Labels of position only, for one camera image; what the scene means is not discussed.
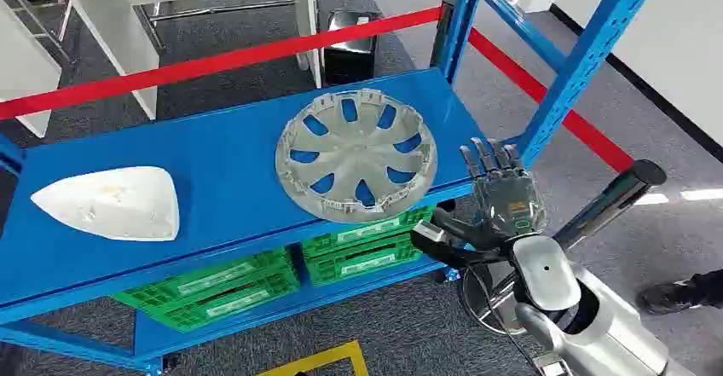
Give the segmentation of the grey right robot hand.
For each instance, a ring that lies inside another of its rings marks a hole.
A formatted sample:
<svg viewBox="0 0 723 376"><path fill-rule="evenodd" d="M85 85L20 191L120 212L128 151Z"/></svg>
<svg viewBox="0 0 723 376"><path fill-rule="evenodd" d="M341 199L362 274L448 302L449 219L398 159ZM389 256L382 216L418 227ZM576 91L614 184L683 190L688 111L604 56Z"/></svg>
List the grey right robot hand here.
<svg viewBox="0 0 723 376"><path fill-rule="evenodd" d="M535 181L514 145L473 137L460 153L472 178L480 221L465 223L437 207L430 222L414 226L411 242L454 269L504 261L517 238L539 234L546 224Z"/></svg>

